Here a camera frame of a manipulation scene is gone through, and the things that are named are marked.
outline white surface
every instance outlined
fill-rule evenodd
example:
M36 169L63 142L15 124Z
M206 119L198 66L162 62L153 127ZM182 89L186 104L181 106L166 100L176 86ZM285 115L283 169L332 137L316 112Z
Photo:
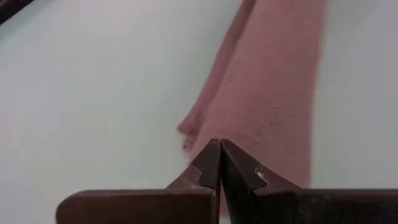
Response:
M315 187L398 187L393 0L330 0ZM164 187L240 0L35 0L0 27L0 223L81 189Z

